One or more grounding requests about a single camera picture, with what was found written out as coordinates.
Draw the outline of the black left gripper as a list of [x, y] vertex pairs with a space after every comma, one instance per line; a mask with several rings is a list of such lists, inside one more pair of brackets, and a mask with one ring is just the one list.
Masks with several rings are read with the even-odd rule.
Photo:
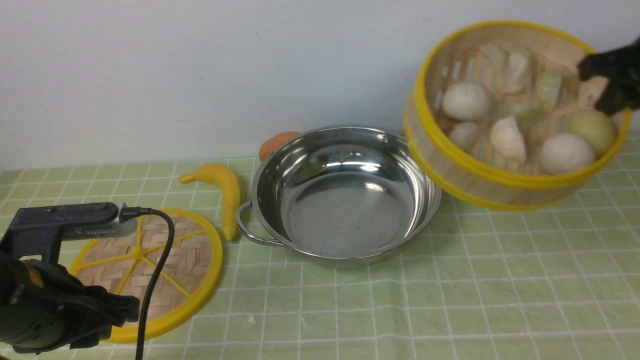
[[61, 265], [1, 254], [0, 338], [16, 353], [94, 347], [139, 314], [137, 297], [83, 285]]

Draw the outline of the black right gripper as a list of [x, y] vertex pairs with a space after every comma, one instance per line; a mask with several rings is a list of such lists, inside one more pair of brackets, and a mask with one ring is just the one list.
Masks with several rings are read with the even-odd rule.
[[624, 47], [586, 55], [577, 65], [581, 81], [594, 76], [608, 79], [594, 108], [607, 116], [640, 107], [640, 39]]

